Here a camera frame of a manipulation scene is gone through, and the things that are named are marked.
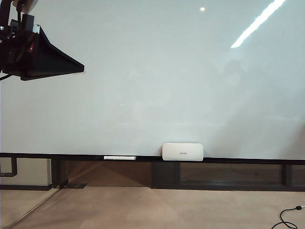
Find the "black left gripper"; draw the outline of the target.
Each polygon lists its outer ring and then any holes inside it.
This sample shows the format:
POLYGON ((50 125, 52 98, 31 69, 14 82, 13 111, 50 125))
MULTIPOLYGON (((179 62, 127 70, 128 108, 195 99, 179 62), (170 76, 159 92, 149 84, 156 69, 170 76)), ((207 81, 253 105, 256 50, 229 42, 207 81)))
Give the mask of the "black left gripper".
POLYGON ((0 27, 0 72, 30 81, 84 73, 84 65, 50 43, 41 26, 0 27), (32 54, 32 71, 27 71, 32 54))

